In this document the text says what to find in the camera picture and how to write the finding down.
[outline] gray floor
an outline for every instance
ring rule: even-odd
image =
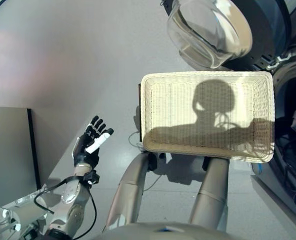
[[[136,138],[133,136],[131,143],[136,144],[135,140]],[[117,142],[117,137],[113,135],[100,149],[100,163],[97,168],[97,172],[100,174],[100,183],[91,189],[98,209],[98,221],[91,233],[84,237],[85,240],[90,240],[93,236],[100,234],[104,228],[118,181],[131,159],[139,153],[138,148],[131,146],[127,139],[112,151],[111,147],[116,146]],[[168,163],[173,159],[170,154],[167,154],[167,158]],[[204,176],[204,172],[201,170],[202,159],[188,157],[190,165],[185,166],[184,162],[181,162],[184,159],[182,156],[177,155],[175,158],[178,168],[175,165],[171,166],[170,174],[169,172],[161,174],[158,170],[158,174],[153,172],[147,174],[145,189],[149,189],[143,194],[139,222],[175,221],[186,223],[188,221],[201,184],[200,181]],[[55,167],[50,179],[63,178],[66,173],[73,170],[67,161],[70,161],[69,151]],[[289,236],[262,198],[254,191],[251,174],[250,166],[247,163],[232,162],[230,164],[227,232],[249,240],[296,239],[294,236]],[[85,231],[92,220],[93,209],[92,205],[88,203],[85,221],[78,234]]]
[[[115,129],[100,149],[100,183],[91,190],[98,220],[84,240],[100,234],[118,182],[140,152],[128,141],[137,131],[137,84],[145,74],[191,70],[166,24],[160,0],[8,0],[0,7],[0,106],[33,109],[42,182],[51,172],[51,179],[73,172],[73,144],[95,114]],[[137,140],[133,135],[131,142]],[[139,220],[186,222],[200,174],[188,185],[185,176],[170,178],[182,184],[163,175],[144,193]],[[227,231],[293,239],[253,190],[250,174],[247,166],[231,165]],[[150,172],[146,186],[157,177]],[[90,226],[92,211],[88,204],[78,234]]]

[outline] wall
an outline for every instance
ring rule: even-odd
[[[159,0],[7,0],[0,7],[0,106],[32,108],[42,183],[96,105],[106,109],[101,116],[127,111],[132,121],[145,74],[190,69],[166,22]],[[128,96],[135,101],[119,106]]]
[[[36,189],[27,110],[0,107],[0,207]]]

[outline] robot finger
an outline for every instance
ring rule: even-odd
[[[93,126],[94,129],[98,129],[98,127],[100,126],[100,124],[103,123],[102,119],[99,119],[99,121]]]
[[[98,128],[98,132],[101,133],[104,128],[106,127],[106,124],[102,124],[99,128]]]
[[[91,125],[94,125],[95,122],[96,122],[98,119],[99,119],[99,117],[98,117],[97,115],[94,116],[93,119],[91,120],[90,124],[91,124]]]

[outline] black cable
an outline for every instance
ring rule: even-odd
[[[82,238],[83,236],[85,236],[87,233],[89,233],[89,232],[93,229],[93,227],[94,227],[94,225],[95,225],[95,223],[96,223],[96,220],[97,220],[97,208],[96,208],[96,204],[95,204],[95,201],[94,201],[93,195],[92,195],[92,193],[90,192],[89,188],[87,188],[87,191],[88,191],[88,193],[89,193],[89,196],[90,196],[90,198],[91,198],[91,202],[92,202],[92,205],[93,205],[93,209],[94,209],[94,219],[93,219],[93,222],[92,222],[90,228],[89,228],[87,231],[85,231],[85,232],[84,232],[83,234],[81,234],[80,236],[78,236],[78,237],[76,237],[76,238],[73,238],[72,240],[80,239],[80,238]]]
[[[55,190],[56,188],[60,187],[61,185],[64,185],[66,182],[67,182],[67,178],[65,178],[64,180],[62,180],[62,181],[61,181],[60,183],[58,183],[57,185],[52,186],[52,187],[50,187],[50,188],[48,188],[48,189],[46,189],[46,190],[41,191],[40,193],[38,193],[38,194],[34,197],[34,199],[33,199],[34,204],[36,204],[39,208],[45,210],[46,212],[51,213],[51,214],[54,214],[54,212],[51,211],[50,209],[44,207],[43,205],[40,205],[40,204],[37,202],[37,198],[40,197],[41,195],[45,194],[45,193],[48,193],[48,192],[50,192],[50,191],[52,191],[52,190]]]

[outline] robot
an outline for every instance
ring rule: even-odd
[[[90,188],[99,181],[99,175],[95,170],[99,163],[99,147],[114,132],[111,128],[105,130],[105,127],[103,120],[95,116],[83,135],[77,138],[73,148],[73,175],[35,197],[35,204],[53,214],[51,223],[45,235],[39,237],[40,240],[77,240],[94,226],[97,210]],[[104,232],[95,237],[95,240],[240,239],[218,231],[225,230],[227,223],[229,160],[217,157],[207,159],[206,176],[197,194],[189,223],[137,223],[146,173],[156,168],[157,158],[154,153],[144,151],[135,157],[120,180]],[[42,194],[63,184],[66,184],[66,187],[55,212],[37,202]],[[88,231],[75,237],[83,223],[85,205],[89,199],[96,213],[94,221]]]

